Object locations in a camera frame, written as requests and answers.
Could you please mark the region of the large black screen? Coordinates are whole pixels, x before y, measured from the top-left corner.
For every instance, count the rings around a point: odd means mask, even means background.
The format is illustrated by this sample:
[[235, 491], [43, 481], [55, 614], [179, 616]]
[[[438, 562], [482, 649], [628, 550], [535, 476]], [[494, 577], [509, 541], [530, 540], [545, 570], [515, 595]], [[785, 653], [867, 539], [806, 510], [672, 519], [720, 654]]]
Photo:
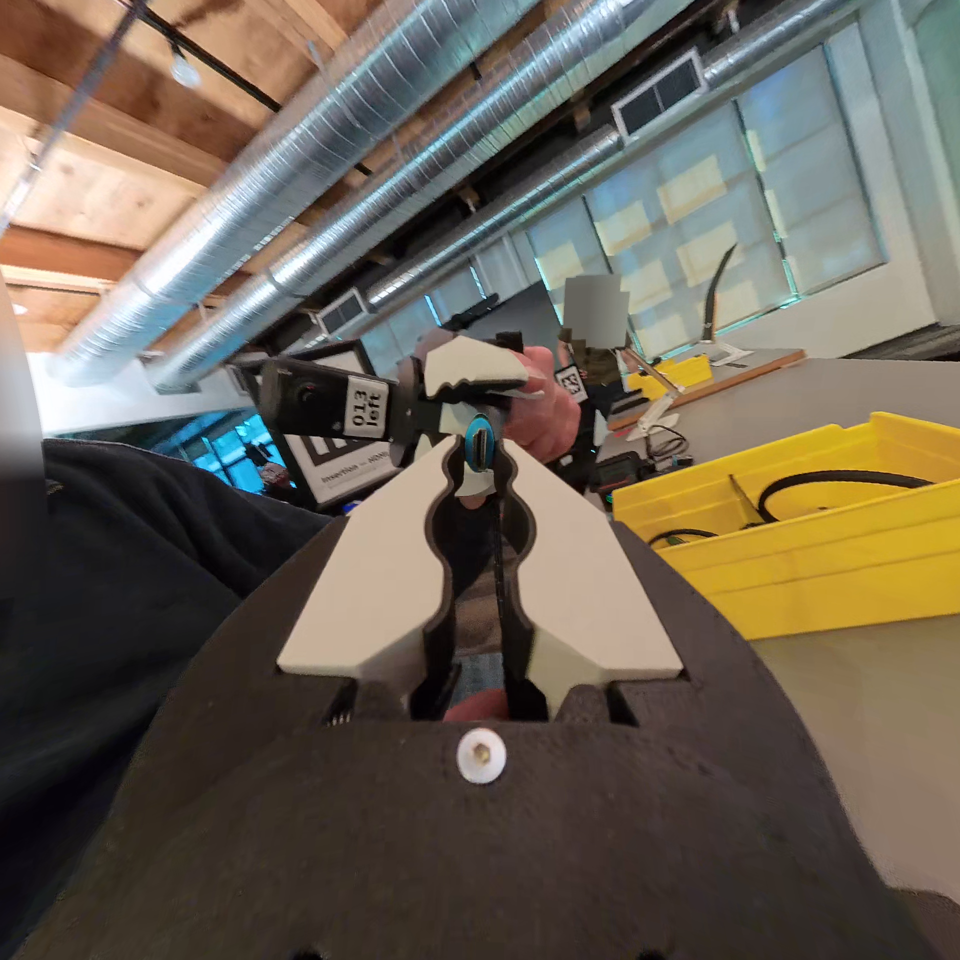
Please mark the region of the large black screen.
[[440, 325], [476, 340], [494, 342], [499, 334], [517, 334], [524, 347], [555, 351], [561, 322], [542, 281], [500, 299], [491, 294]]

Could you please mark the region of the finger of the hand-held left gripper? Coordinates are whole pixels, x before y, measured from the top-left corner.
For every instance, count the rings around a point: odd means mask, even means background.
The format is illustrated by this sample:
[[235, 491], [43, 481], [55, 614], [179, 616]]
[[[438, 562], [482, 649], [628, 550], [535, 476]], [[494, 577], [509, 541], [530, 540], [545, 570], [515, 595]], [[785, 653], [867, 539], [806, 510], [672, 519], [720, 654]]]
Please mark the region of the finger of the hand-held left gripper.
[[442, 463], [446, 481], [442, 498], [516, 498], [514, 482], [520, 470], [516, 444], [504, 437], [503, 430], [517, 395], [517, 390], [488, 393], [442, 405], [440, 433], [454, 438], [453, 453]]
[[426, 352], [422, 390], [428, 400], [464, 400], [521, 390], [529, 371], [510, 349], [455, 335]]

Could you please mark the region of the round metal duct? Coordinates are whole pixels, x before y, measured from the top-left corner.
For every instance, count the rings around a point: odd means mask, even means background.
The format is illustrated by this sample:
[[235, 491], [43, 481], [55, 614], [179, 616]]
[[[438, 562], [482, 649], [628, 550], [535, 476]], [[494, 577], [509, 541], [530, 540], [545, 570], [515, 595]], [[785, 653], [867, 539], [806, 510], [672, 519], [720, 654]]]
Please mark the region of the round metal duct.
[[433, 282], [468, 261], [485, 245], [584, 188], [627, 149], [638, 148], [667, 132], [770, 58], [813, 37], [823, 24], [845, 17], [862, 5], [863, 2], [841, 1], [784, 2], [764, 13], [734, 37], [701, 55], [708, 85], [704, 95], [682, 105], [674, 116], [650, 126], [627, 145], [621, 141], [611, 115], [611, 123], [564, 150], [413, 260], [371, 286], [365, 293], [368, 313], [385, 314], [425, 292]]
[[205, 378], [688, 6], [595, 1], [558, 9], [438, 113], [390, 166], [151, 364], [153, 388], [175, 394]]
[[149, 348], [535, 2], [381, 2], [49, 357], [97, 385]]

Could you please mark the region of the white air vent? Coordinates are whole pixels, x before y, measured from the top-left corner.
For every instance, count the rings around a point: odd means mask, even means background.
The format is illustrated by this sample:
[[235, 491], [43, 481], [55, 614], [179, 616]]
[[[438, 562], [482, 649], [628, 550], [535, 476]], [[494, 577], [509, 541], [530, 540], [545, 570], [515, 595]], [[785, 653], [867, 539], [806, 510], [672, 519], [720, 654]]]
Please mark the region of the white air vent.
[[353, 287], [321, 308], [315, 321], [322, 338], [338, 335], [344, 327], [370, 315], [364, 294]]
[[693, 47], [611, 105], [619, 138], [624, 145], [637, 141], [708, 91], [702, 56]]

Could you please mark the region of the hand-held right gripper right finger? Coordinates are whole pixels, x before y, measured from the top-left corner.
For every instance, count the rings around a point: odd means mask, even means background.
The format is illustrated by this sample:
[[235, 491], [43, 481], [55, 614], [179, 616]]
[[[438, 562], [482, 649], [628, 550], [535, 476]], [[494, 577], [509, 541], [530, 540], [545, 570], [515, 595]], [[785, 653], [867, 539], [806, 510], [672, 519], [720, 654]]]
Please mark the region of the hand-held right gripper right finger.
[[553, 718], [571, 690], [674, 680], [679, 654], [604, 515], [512, 440], [497, 452], [510, 718]]

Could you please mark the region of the person's left hand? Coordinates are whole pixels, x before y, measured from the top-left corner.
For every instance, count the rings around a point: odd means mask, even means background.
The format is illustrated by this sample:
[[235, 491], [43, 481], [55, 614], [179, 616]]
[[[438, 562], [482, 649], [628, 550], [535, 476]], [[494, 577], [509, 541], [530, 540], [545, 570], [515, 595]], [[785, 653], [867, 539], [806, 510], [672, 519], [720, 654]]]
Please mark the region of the person's left hand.
[[527, 380], [510, 401], [503, 435], [538, 462], [548, 464], [570, 451], [580, 424], [579, 405], [555, 380], [554, 356], [549, 349], [526, 346], [517, 357], [527, 371]]

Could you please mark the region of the black device with lit display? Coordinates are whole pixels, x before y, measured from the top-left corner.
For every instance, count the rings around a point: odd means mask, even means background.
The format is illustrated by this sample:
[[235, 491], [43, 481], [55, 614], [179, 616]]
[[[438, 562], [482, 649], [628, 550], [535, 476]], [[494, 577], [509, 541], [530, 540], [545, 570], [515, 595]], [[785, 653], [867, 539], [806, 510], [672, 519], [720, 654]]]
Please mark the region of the black device with lit display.
[[637, 450], [628, 450], [597, 461], [591, 471], [588, 489], [600, 497], [633, 486], [657, 474], [656, 462]]

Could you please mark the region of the yellow plastic bin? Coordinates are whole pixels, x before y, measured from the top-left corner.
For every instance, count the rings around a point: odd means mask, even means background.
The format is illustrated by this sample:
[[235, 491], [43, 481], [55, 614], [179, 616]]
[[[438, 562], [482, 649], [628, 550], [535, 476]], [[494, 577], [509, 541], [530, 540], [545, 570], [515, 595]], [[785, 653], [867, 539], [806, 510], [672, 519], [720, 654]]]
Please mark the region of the yellow plastic bin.
[[876, 412], [616, 490], [749, 641], [959, 611], [959, 430]]

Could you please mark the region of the small yellow bins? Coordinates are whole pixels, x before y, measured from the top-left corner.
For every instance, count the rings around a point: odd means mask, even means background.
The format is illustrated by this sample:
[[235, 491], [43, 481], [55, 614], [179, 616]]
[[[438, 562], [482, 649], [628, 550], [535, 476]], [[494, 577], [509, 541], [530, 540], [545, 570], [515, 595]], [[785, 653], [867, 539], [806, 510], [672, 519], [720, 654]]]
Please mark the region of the small yellow bins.
[[[680, 393], [696, 391], [714, 383], [714, 371], [705, 355], [695, 355], [682, 360], [661, 361], [654, 369], [668, 380]], [[654, 376], [642, 371], [630, 373], [625, 390], [640, 393], [649, 402], [666, 395], [666, 387]]]

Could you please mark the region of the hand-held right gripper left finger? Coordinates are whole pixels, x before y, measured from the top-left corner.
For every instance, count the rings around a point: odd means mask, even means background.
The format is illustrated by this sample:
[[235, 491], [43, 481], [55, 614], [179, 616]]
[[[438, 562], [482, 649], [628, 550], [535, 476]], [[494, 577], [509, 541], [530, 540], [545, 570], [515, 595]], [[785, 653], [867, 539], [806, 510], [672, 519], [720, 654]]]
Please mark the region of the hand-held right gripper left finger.
[[435, 521], [461, 480], [446, 437], [343, 520], [281, 649], [286, 674], [385, 685], [410, 714], [441, 714], [453, 671], [453, 590]]

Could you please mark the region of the black curved desk stand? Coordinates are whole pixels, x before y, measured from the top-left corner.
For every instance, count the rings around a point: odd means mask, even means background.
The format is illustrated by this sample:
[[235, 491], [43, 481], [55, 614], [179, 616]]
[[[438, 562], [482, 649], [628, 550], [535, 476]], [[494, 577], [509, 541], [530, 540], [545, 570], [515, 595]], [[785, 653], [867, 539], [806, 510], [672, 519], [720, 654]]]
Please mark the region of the black curved desk stand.
[[738, 243], [733, 243], [723, 253], [709, 282], [703, 303], [701, 338], [698, 346], [707, 363], [714, 368], [736, 366], [753, 353], [751, 350], [719, 341], [717, 338], [718, 287], [737, 247]]

